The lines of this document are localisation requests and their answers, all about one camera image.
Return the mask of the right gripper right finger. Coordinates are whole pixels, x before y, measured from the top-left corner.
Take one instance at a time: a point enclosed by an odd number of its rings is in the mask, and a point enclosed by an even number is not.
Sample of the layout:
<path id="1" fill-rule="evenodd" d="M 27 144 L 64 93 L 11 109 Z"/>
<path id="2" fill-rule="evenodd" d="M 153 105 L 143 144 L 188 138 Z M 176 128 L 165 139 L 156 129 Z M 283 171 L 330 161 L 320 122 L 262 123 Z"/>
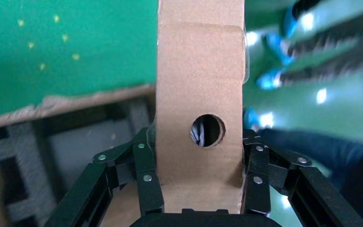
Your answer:
<path id="1" fill-rule="evenodd" d="M 363 227 L 363 219 L 312 162 L 270 148 L 253 130 L 243 130 L 245 179 L 241 213 L 259 226 L 277 227 L 269 219 L 270 188 L 287 196 L 304 227 Z"/>

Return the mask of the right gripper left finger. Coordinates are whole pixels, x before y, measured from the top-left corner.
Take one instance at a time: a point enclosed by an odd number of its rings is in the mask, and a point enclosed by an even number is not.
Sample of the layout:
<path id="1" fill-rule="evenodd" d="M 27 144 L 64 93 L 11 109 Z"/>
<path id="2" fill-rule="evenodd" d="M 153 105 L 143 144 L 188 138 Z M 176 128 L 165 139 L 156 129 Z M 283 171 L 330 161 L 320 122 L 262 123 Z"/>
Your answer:
<path id="1" fill-rule="evenodd" d="M 164 198 L 146 132 L 142 129 L 130 142 L 96 154 L 45 226 L 100 226 L 114 194 L 131 182 L 138 186 L 141 214 L 132 226 L 165 226 Z"/>

